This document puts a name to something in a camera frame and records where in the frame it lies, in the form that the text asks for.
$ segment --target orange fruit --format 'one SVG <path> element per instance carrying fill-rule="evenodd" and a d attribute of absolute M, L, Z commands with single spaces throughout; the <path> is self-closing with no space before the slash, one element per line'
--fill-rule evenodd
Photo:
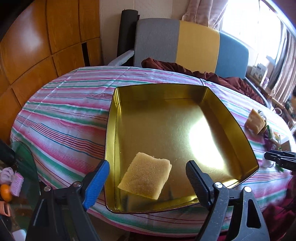
<path fill-rule="evenodd" d="M 10 186 L 7 184 L 2 184 L 0 187 L 0 194 L 5 202 L 10 202 L 12 200 L 12 194 L 10 193 Z"/>

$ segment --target orange plastic object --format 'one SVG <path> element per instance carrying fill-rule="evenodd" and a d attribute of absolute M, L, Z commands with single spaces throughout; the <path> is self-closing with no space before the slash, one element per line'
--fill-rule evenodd
<path fill-rule="evenodd" d="M 12 194 L 10 193 L 10 186 L 2 184 L 0 187 L 0 194 L 4 201 L 10 202 L 12 200 Z"/>
<path fill-rule="evenodd" d="M 0 201 L 0 214 L 10 217 L 10 207 L 7 202 Z"/>

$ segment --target silver screw head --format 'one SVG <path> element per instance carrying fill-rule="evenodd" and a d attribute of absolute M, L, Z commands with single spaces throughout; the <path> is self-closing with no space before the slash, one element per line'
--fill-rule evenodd
<path fill-rule="evenodd" d="M 216 183 L 215 183 L 215 187 L 216 187 L 216 188 L 222 188 L 222 187 L 223 187 L 223 184 L 220 183 L 220 182 L 216 182 Z"/>
<path fill-rule="evenodd" d="M 78 188 L 81 186 L 81 182 L 77 181 L 73 183 L 73 187 Z"/>
<path fill-rule="evenodd" d="M 251 189 L 250 187 L 248 187 L 248 186 L 244 187 L 244 190 L 245 190 L 246 192 L 251 192 L 251 191 L 252 191 L 252 189 Z"/>
<path fill-rule="evenodd" d="M 44 191 L 49 192 L 51 189 L 52 189 L 51 186 L 46 186 L 46 187 L 44 188 Z"/>

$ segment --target window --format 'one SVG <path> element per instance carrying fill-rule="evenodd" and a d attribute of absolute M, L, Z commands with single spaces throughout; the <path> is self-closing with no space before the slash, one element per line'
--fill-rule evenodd
<path fill-rule="evenodd" d="M 264 2 L 229 0 L 220 30 L 258 53 L 276 59 L 281 40 L 281 21 Z"/>

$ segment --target sofa armrest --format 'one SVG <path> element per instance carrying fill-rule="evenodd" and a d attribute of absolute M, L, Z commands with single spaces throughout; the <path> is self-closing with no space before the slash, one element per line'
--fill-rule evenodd
<path fill-rule="evenodd" d="M 267 101 L 264 95 L 260 92 L 260 90 L 258 90 L 257 87 L 247 77 L 244 78 L 244 81 L 256 92 L 257 95 L 259 95 L 262 98 L 264 105 L 268 109 L 270 109 L 271 108 L 270 103 Z"/>
<path fill-rule="evenodd" d="M 116 59 L 113 59 L 108 66 L 121 66 L 124 63 L 126 63 L 131 57 L 133 57 L 134 55 L 134 51 L 133 50 L 128 50 L 125 53 L 123 53 L 122 55 L 118 56 Z"/>

